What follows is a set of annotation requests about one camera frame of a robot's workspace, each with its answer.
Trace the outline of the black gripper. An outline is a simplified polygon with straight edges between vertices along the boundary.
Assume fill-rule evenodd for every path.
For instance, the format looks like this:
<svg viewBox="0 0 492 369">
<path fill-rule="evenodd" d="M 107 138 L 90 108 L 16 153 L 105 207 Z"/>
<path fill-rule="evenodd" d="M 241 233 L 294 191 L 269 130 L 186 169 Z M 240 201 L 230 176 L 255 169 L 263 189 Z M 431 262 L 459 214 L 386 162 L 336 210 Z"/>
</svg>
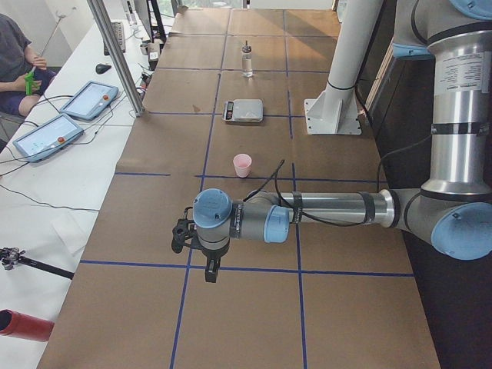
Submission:
<svg viewBox="0 0 492 369">
<path fill-rule="evenodd" d="M 211 250 L 202 248 L 202 254 L 207 258 L 207 264 L 204 270 L 205 280 L 208 283 L 216 283 L 220 269 L 221 258 L 228 253 L 229 246 Z"/>
</svg>

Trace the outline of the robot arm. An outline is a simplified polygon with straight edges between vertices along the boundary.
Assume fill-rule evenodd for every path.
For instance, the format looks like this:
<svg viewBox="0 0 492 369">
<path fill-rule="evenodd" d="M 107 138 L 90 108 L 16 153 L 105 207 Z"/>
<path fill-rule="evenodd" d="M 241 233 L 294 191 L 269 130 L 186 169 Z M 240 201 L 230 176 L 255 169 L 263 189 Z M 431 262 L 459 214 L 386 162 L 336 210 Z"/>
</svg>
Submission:
<svg viewBox="0 0 492 369">
<path fill-rule="evenodd" d="M 202 191 L 173 230 L 172 249 L 197 249 L 217 279 L 233 238 L 281 243 L 291 224 L 379 224 L 408 231 L 437 251 L 474 260 L 491 251 L 491 189 L 484 182 L 491 91 L 489 1 L 399 1 L 397 58 L 434 58 L 430 177 L 419 188 L 374 193 L 251 192 L 241 201 Z"/>
</svg>

